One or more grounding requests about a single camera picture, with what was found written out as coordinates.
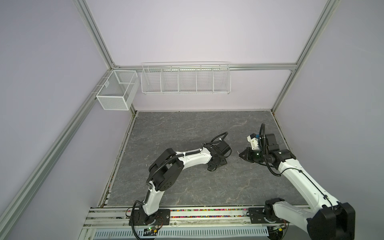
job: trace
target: robotic arm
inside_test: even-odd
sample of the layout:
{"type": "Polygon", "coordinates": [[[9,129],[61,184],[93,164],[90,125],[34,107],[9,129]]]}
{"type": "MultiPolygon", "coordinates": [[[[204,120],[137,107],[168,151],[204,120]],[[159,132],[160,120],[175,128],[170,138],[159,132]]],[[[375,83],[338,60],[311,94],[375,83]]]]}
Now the robotic arm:
{"type": "Polygon", "coordinates": [[[268,222],[278,219],[291,222],[307,232],[313,240],[354,239],[355,210],[352,206],[340,203],[325,191],[289,150],[280,150],[274,134],[265,134],[265,124],[261,125],[258,135],[252,134],[247,140],[251,147],[239,156],[266,166],[275,176],[288,178],[310,206],[310,211],[306,211],[276,198],[265,202],[262,214],[254,214],[268,222]]]}
{"type": "Polygon", "coordinates": [[[230,146],[224,141],[228,132],[214,137],[209,143],[203,143],[199,149],[187,152],[177,152],[172,148],[166,149],[158,159],[149,167],[149,177],[146,184],[149,186],[141,207],[136,212],[135,222],[151,224],[159,216],[159,204],[164,191],[170,188],[181,171],[197,164],[207,164],[208,171],[215,171],[218,167],[226,165],[226,158],[232,153],[230,146]]]}

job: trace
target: black bracket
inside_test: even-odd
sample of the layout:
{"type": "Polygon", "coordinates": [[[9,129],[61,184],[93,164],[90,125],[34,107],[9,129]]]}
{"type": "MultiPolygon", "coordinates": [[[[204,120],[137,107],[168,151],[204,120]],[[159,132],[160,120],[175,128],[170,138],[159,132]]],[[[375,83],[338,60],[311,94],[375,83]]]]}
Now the black bracket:
{"type": "Polygon", "coordinates": [[[227,164],[227,160],[225,158],[228,156],[225,157],[224,155],[230,151],[231,148],[224,140],[221,140],[217,145],[206,144],[204,147],[208,149],[212,156],[211,160],[208,162],[208,171],[213,172],[218,167],[227,164]]]}
{"type": "Polygon", "coordinates": [[[169,209],[159,209],[157,212],[151,215],[147,215],[144,212],[143,207],[137,209],[131,215],[129,220],[129,225],[132,225],[134,221],[135,226],[147,226],[147,225],[169,225],[170,219],[170,210],[169,209]]]}
{"type": "Polygon", "coordinates": [[[252,162],[252,163],[263,162],[261,150],[252,150],[251,147],[247,147],[244,151],[239,153],[239,157],[246,160],[247,162],[252,162]]]}
{"type": "Polygon", "coordinates": [[[307,231],[313,240],[355,239],[356,212],[349,203],[338,202],[337,206],[322,206],[313,218],[307,218],[307,231]]]}
{"type": "Polygon", "coordinates": [[[250,207],[248,208],[247,216],[251,219],[251,223],[284,223],[283,219],[276,219],[273,222],[265,220],[263,207],[250,207]]]}

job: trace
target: wire mesh basket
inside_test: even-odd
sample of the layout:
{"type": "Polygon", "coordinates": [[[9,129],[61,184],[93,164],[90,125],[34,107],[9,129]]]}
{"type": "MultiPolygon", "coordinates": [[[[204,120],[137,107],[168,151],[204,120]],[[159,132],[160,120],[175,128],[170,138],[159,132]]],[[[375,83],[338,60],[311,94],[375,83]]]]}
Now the wire mesh basket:
{"type": "Polygon", "coordinates": [[[144,94],[230,93],[229,63],[143,67],[144,94]]]}
{"type": "Polygon", "coordinates": [[[105,110],[129,110],[139,85],[136,71],[113,70],[96,97],[105,110]]]}

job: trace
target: gray table surface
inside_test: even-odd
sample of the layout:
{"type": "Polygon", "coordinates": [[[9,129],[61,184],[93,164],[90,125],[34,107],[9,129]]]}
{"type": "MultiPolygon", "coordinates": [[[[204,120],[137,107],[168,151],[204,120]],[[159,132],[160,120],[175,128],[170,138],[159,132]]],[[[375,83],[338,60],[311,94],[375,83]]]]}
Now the gray table surface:
{"type": "Polygon", "coordinates": [[[233,152],[228,164],[214,172],[207,165],[183,170],[176,183],[166,190],[161,207],[177,205],[264,205],[281,197],[294,205],[306,204],[284,176],[273,176],[265,166],[249,163],[238,154],[250,146],[247,136],[274,133],[280,149],[283,138],[268,111],[140,112],[123,155],[108,205],[132,205],[144,200],[148,167],[167,148],[175,151],[197,149],[202,142],[228,131],[225,141],[233,152]]]}

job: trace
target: black cable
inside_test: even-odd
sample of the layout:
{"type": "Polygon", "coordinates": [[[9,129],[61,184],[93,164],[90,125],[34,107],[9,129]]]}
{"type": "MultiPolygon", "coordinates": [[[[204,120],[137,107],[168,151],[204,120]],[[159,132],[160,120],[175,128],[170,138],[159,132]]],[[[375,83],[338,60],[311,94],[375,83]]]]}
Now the black cable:
{"type": "Polygon", "coordinates": [[[127,212],[128,212],[128,209],[131,209],[132,207],[129,207],[129,208],[127,208],[127,210],[125,210],[125,216],[127,217],[127,218],[131,218],[131,216],[128,216],[127,215],[127,212]]]}
{"type": "Polygon", "coordinates": [[[161,216],[157,216],[157,217],[155,217],[155,219],[156,219],[156,218],[161,218],[161,226],[160,226],[159,228],[156,229],[157,231],[159,231],[159,230],[161,229],[161,227],[163,226],[163,224],[164,224],[164,218],[161,217],[161,216]]]}
{"type": "Polygon", "coordinates": [[[224,140],[224,138],[225,138],[227,135],[228,135],[228,132],[223,132],[222,134],[217,135],[216,137],[212,138],[211,142],[208,142],[207,144],[216,144],[216,143],[219,143],[219,142],[221,142],[222,140],[224,140]],[[214,142],[214,140],[215,140],[216,138],[221,137],[221,136],[223,136],[223,137],[221,138],[221,140],[214,142]]]}
{"type": "MultiPolygon", "coordinates": [[[[263,144],[262,144],[262,152],[263,153],[266,153],[266,136],[265,136],[265,124],[263,123],[261,126],[260,126],[260,131],[259,131],[259,140],[261,140],[261,138],[262,138],[262,140],[263,140],[263,144]]],[[[314,184],[313,182],[312,182],[312,180],[311,179],[309,179],[308,178],[308,176],[307,175],[305,175],[304,173],[303,173],[303,171],[302,170],[299,170],[299,169],[297,169],[297,168],[294,168],[294,167],[289,167],[289,168],[286,168],[286,169],[284,169],[281,173],[275,173],[273,170],[272,170],[272,168],[271,168],[271,166],[269,165],[269,163],[268,163],[268,161],[267,161],[267,159],[266,158],[264,158],[264,161],[265,161],[265,166],[267,166],[267,168],[268,168],[268,170],[274,175],[274,176],[276,176],[276,177],[281,177],[281,175],[283,174],[283,172],[285,172],[285,170],[287,170],[287,169],[296,169],[297,171],[299,171],[300,173],[302,173],[314,186],[315,186],[315,188],[317,188],[317,190],[319,190],[319,192],[323,195],[323,198],[324,199],[326,199],[328,202],[329,202],[329,204],[331,205],[331,208],[332,208],[332,210],[333,210],[333,205],[332,205],[332,203],[331,203],[331,201],[328,199],[328,196],[327,195],[325,195],[317,186],[316,186],[316,184],[314,184]]]]}
{"type": "Polygon", "coordinates": [[[215,166],[215,168],[214,168],[214,169],[212,169],[212,170],[211,170],[211,169],[209,169],[209,168],[207,168],[207,170],[208,170],[208,171],[210,171],[210,172],[214,172],[214,171],[216,171],[216,169],[217,169],[217,167],[216,167],[216,166],[215,166]]]}
{"type": "MultiPolygon", "coordinates": [[[[262,154],[266,154],[266,136],[265,136],[265,124],[262,123],[262,125],[260,126],[260,131],[259,131],[259,140],[260,139],[263,139],[263,147],[262,147],[262,154]]],[[[264,157],[264,161],[265,161],[265,165],[267,166],[268,170],[276,177],[280,177],[280,175],[278,173],[275,173],[271,166],[269,165],[268,163],[268,160],[266,157],[264,157]]]]}
{"type": "MultiPolygon", "coordinates": [[[[266,164],[264,164],[264,163],[259,163],[260,165],[262,165],[262,166],[266,166],[266,164]]],[[[271,165],[270,165],[271,166],[271,165]]],[[[274,167],[274,166],[271,166],[271,167],[274,167]]]]}
{"type": "Polygon", "coordinates": [[[287,228],[285,229],[285,233],[284,233],[284,235],[282,236],[282,238],[281,238],[280,240],[283,240],[283,238],[285,237],[285,234],[287,234],[288,227],[289,227],[289,223],[288,223],[288,225],[287,225],[287,228]]]}
{"type": "MultiPolygon", "coordinates": [[[[192,154],[196,154],[196,153],[200,153],[200,149],[194,151],[194,152],[186,152],[185,153],[185,156],[188,156],[188,155],[192,155],[192,154]]],[[[152,174],[149,175],[149,177],[147,178],[147,181],[146,181],[146,184],[150,187],[152,187],[152,185],[149,183],[151,181],[151,179],[153,178],[153,176],[158,172],[160,171],[160,169],[162,169],[165,165],[171,163],[174,159],[176,158],[179,158],[179,157],[183,157],[184,154],[178,154],[178,155],[175,155],[171,158],[169,158],[168,160],[165,160],[152,174]]]]}
{"type": "Polygon", "coordinates": [[[329,204],[331,205],[331,208],[332,208],[332,210],[333,210],[333,205],[332,205],[332,203],[331,203],[331,201],[328,199],[328,196],[327,195],[325,195],[317,186],[316,186],[316,184],[314,184],[313,182],[312,182],[312,180],[302,171],[302,170],[300,170],[300,169],[297,169],[297,168],[294,168],[294,167],[288,167],[288,168],[286,168],[286,169],[284,169],[280,174],[279,174],[279,177],[281,177],[281,175],[283,174],[283,172],[285,172],[286,170],[288,170],[288,169],[295,169],[295,170],[297,170],[297,171],[299,171],[300,173],[302,173],[314,186],[315,186],[315,188],[323,195],[323,198],[324,199],[326,199],[328,202],[329,202],[329,204]]]}
{"type": "Polygon", "coordinates": [[[223,156],[224,158],[227,158],[227,157],[231,156],[231,154],[232,154],[232,148],[230,148],[229,151],[230,151],[230,152],[229,152],[229,155],[228,155],[228,156],[223,156]]]}
{"type": "MultiPolygon", "coordinates": [[[[134,212],[134,210],[135,210],[136,204],[144,205],[144,203],[142,203],[142,202],[136,200],[135,203],[134,203],[133,206],[132,206],[131,216],[133,216],[133,212],[134,212]]],[[[135,238],[136,238],[137,240],[143,240],[143,239],[141,239],[141,238],[137,235],[137,233],[136,233],[136,231],[135,231],[135,228],[134,228],[134,219],[133,219],[133,218],[131,218],[131,226],[132,226],[132,232],[133,232],[133,235],[135,235],[135,238]]]]}

